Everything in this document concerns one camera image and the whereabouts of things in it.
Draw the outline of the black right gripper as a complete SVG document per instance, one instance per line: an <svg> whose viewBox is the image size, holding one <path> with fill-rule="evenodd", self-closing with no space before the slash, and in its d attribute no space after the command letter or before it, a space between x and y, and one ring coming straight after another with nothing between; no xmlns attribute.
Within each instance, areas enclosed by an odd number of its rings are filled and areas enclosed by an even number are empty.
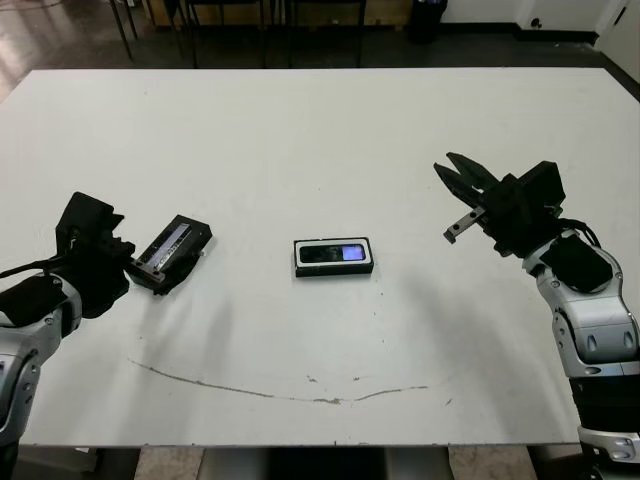
<svg viewBox="0 0 640 480"><path fill-rule="evenodd" d="M557 173L533 173L498 180L483 165L455 152L446 157L458 172L434 164L446 188L471 211L447 228L444 237L455 243L473 225L495 241L502 256L527 256L560 231L563 185Z"/></svg>

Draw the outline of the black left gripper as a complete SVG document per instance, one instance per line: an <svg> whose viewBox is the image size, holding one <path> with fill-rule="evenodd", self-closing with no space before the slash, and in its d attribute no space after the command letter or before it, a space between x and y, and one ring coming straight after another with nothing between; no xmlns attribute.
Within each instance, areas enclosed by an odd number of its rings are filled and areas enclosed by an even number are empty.
<svg viewBox="0 0 640 480"><path fill-rule="evenodd" d="M62 256L62 278L78 292L83 316L100 316L129 290L130 277L154 295L165 296L173 284L167 275L133 257L135 245L107 234L73 235Z"/></svg>

